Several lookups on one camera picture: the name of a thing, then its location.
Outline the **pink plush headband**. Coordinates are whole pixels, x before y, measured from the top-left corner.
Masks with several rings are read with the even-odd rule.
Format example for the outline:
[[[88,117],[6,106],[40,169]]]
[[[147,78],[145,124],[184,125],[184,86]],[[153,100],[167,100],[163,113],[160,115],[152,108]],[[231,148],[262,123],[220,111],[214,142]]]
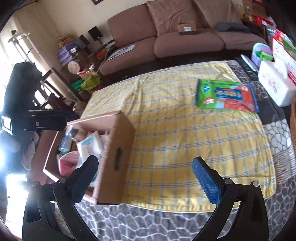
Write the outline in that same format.
[[[61,176],[69,177],[76,169],[79,161],[79,152],[72,151],[63,155],[58,161],[59,172]]]

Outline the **clear small plastic bottle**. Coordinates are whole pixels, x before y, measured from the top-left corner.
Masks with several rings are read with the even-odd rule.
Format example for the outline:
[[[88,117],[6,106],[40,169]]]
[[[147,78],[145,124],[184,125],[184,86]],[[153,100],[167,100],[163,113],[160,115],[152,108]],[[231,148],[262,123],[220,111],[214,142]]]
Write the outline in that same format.
[[[58,147],[58,150],[61,154],[67,154],[70,152],[74,137],[78,134],[78,129],[74,128],[73,126],[69,126],[65,133],[63,134],[62,141],[60,142],[60,145]]]

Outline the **face mask sachet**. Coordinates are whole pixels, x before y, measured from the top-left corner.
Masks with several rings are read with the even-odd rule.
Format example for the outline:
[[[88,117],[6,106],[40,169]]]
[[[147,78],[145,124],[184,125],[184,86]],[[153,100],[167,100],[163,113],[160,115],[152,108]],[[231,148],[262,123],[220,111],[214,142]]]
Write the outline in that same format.
[[[97,131],[88,132],[87,137],[83,141],[77,143],[79,159],[76,168],[80,168],[91,155],[95,156],[100,162],[106,148],[107,140],[107,132],[103,135],[100,135]]]

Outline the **cardboard box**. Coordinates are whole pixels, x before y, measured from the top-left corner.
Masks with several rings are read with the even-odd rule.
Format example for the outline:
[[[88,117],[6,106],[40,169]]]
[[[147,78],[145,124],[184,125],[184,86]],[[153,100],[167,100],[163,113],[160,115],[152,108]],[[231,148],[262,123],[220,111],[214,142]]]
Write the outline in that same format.
[[[114,111],[70,121],[67,126],[84,132],[109,131],[106,150],[99,162],[94,187],[89,187],[84,199],[97,205],[121,204],[125,178],[132,151],[135,128],[122,111]]]

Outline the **wicker basket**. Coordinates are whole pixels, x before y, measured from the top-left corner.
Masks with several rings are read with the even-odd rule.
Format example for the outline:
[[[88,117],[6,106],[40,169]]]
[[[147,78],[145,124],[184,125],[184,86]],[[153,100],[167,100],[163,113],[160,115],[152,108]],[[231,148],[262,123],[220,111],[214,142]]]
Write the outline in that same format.
[[[294,151],[296,149],[296,98],[294,97],[291,104],[290,113],[290,133]]]

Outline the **brown sofa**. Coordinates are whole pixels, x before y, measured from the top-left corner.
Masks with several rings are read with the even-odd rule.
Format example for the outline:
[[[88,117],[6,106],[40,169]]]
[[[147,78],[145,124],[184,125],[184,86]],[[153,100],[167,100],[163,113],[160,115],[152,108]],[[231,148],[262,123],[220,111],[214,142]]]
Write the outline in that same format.
[[[179,35],[178,24],[194,21],[196,35]],[[112,75],[157,59],[223,50],[251,51],[265,39],[243,25],[232,1],[148,1],[107,21],[116,51],[100,67]]]

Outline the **yellow plaid cloth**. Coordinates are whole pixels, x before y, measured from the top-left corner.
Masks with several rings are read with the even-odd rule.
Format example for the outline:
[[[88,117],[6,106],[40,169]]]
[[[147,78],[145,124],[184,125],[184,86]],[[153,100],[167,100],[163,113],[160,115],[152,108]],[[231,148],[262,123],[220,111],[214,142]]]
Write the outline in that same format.
[[[122,203],[171,212],[211,211],[192,171],[202,157],[222,177],[276,190],[273,157],[255,113],[196,106],[200,79],[238,81],[225,61],[167,68],[93,93],[84,118],[122,111],[135,128]]]

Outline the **green orange wipes pack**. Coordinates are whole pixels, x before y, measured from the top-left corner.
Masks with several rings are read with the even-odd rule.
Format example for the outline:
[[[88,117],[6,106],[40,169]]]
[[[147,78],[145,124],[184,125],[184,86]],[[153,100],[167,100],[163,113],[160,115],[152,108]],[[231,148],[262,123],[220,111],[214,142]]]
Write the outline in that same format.
[[[232,109],[258,113],[259,106],[249,83],[199,79],[196,106],[206,109]]]

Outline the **white tissue box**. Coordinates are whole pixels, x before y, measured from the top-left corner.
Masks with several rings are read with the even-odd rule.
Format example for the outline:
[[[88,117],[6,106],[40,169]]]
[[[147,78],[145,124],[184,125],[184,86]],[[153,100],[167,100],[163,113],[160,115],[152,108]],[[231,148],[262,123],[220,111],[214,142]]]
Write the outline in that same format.
[[[289,78],[288,68],[282,60],[262,61],[258,79],[279,107],[286,107],[292,103],[295,97],[295,84]]]

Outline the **black remote control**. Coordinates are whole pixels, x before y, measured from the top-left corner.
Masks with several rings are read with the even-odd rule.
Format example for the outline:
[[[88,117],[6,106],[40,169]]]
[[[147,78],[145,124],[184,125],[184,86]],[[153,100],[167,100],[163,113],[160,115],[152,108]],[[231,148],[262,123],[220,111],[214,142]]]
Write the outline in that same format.
[[[257,73],[253,71],[241,57],[236,57],[235,60],[242,67],[250,80],[258,81]]]

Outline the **small cardboard parcel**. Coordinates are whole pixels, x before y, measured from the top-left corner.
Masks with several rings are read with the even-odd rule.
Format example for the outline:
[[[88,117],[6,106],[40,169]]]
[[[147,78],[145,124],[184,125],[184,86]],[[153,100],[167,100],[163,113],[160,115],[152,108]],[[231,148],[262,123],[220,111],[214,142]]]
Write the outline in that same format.
[[[179,35],[196,35],[197,30],[201,28],[199,23],[194,21],[189,21],[185,23],[178,24],[178,33]]]

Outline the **purple small basket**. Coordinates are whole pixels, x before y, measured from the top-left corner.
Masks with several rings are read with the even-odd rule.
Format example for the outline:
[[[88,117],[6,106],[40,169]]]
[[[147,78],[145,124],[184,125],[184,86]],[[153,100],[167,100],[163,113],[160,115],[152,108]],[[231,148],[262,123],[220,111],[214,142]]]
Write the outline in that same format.
[[[251,61],[259,68],[262,61],[273,61],[273,52],[268,45],[256,43],[252,48]]]

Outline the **framed wall picture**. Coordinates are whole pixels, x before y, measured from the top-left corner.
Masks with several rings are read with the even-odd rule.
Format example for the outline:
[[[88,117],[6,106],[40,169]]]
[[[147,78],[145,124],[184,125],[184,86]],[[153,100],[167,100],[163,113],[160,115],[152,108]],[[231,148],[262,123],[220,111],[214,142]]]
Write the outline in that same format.
[[[93,2],[94,5],[97,5],[97,4],[101,3],[102,1],[103,0],[92,0],[92,2]]]

